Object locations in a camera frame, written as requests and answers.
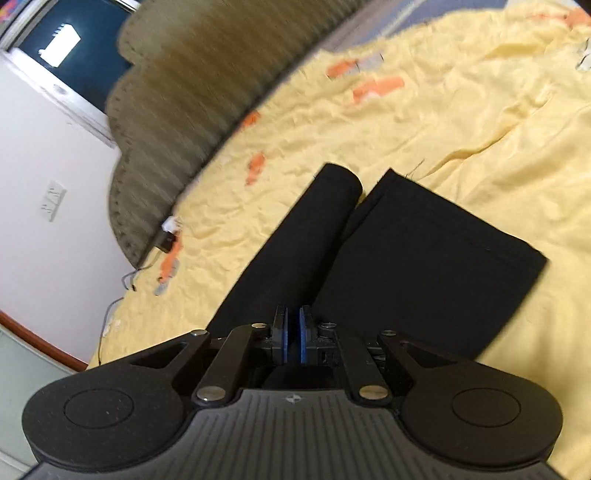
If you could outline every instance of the window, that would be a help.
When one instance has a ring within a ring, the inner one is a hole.
[[[138,5],[135,0],[31,0],[0,48],[57,103],[110,137],[106,99],[131,66],[117,51],[117,36]]]

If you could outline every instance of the yellow bedsheet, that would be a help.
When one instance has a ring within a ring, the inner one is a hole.
[[[319,53],[179,204],[177,275],[161,296],[158,264],[138,275],[103,361],[205,327],[323,163],[351,169],[366,192],[392,167],[550,260],[480,360],[558,398],[564,429],[551,464],[591,478],[591,73],[575,69],[591,28],[551,17],[565,14],[553,4],[455,12],[346,54]],[[384,62],[373,70],[326,75],[375,53]],[[385,89],[368,83],[392,78]]]

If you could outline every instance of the black trousers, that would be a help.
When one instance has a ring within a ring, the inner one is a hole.
[[[278,304],[367,339],[392,329],[477,357],[546,259],[388,170],[356,208],[359,180],[326,164],[236,282],[208,330],[272,321]]]

